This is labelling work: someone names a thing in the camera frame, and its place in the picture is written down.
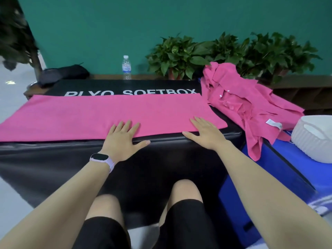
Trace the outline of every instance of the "person's left hand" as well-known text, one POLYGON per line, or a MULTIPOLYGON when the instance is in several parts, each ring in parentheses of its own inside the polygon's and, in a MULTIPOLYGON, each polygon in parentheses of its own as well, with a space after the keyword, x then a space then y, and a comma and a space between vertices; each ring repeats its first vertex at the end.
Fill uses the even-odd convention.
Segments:
POLYGON ((105 139, 102 150, 99 152, 108 155, 115 164, 127 160, 137 151, 150 144, 150 141, 141 141, 133 145, 132 137, 139 128, 139 123, 129 130, 130 124, 131 121, 127 121, 125 125, 121 121, 119 125, 113 125, 105 139))

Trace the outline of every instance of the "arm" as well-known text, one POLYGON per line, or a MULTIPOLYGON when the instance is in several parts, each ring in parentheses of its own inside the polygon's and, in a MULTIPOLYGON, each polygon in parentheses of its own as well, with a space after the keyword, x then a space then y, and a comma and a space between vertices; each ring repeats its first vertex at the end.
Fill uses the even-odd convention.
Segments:
POLYGON ((183 134, 217 152, 240 199, 270 249, 327 249, 332 228, 305 202, 244 155, 210 122, 195 118, 200 136, 183 134))
MULTIPOLYGON (((112 126, 100 151, 109 155, 114 163, 128 159, 150 143, 143 141, 133 145, 132 137, 139 123, 129 130, 130 123, 112 126)), ((9 231, 0 241, 0 248, 70 249, 109 172, 107 163, 88 162, 9 231)))

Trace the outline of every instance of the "water bottle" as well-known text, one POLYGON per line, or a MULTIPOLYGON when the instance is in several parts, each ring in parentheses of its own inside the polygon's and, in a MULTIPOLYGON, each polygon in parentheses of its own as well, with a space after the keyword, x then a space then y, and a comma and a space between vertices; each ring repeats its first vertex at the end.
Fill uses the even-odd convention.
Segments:
POLYGON ((131 65, 127 55, 123 56, 122 61, 122 72, 123 72, 123 79, 130 80, 131 79, 131 65))

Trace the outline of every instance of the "folded pink fabric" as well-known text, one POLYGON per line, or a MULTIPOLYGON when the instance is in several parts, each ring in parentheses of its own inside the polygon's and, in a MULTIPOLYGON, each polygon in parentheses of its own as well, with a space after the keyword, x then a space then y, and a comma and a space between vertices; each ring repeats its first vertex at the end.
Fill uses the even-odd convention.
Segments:
POLYGON ((34 95, 0 124, 0 141, 105 139, 113 124, 127 120, 141 123, 135 137, 197 131, 194 116, 227 127, 200 94, 34 95))
POLYGON ((282 130, 292 130, 303 116, 303 109, 280 98, 257 80, 240 77, 231 63, 211 62, 201 79, 204 100, 245 130, 249 156, 261 156, 263 138, 289 141, 282 130))

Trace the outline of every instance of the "teal wall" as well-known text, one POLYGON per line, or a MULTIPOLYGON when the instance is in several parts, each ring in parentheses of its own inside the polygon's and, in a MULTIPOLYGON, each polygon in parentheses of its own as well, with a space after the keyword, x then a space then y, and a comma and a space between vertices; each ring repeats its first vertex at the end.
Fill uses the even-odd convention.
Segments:
POLYGON ((48 67, 83 63, 93 74, 119 74, 129 55, 133 74, 160 37, 213 40, 223 31, 240 39, 257 33, 310 40, 332 73, 332 0, 19 0, 48 67))

